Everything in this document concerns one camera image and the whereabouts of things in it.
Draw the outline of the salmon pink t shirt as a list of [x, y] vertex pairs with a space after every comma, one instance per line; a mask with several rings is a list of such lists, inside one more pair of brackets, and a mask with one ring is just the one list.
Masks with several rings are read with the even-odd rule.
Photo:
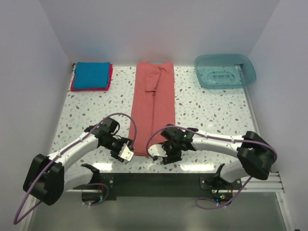
[[175, 80], [173, 63], [138, 63], [136, 68], [134, 97], [129, 138], [134, 138], [134, 154], [146, 156], [146, 144], [154, 132], [167, 124], [174, 125], [175, 117]]

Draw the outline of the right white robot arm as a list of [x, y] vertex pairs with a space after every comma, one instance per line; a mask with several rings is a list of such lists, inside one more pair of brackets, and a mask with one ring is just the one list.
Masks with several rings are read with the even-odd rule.
[[221, 164], [207, 180], [216, 189], [226, 189], [243, 177], [267, 180], [277, 160], [276, 151], [252, 131], [239, 136], [225, 136], [168, 124], [161, 136], [165, 141], [152, 145], [148, 151], [162, 157], [164, 164], [182, 160], [183, 151], [211, 151], [234, 157], [235, 161]]

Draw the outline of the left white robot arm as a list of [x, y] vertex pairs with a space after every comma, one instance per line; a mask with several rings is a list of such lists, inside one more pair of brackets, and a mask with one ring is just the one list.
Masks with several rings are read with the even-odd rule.
[[23, 190], [46, 205], [53, 205], [63, 192], [81, 185], [107, 192], [107, 188], [102, 185], [99, 170], [90, 164], [81, 164], [87, 172], [79, 176], [66, 176], [66, 172], [83, 156], [99, 147], [109, 150], [111, 157], [120, 162], [130, 161], [134, 156], [135, 140], [118, 136], [119, 128], [120, 124], [109, 117], [86, 128], [76, 140], [64, 148], [49, 155], [36, 155], [30, 165]]

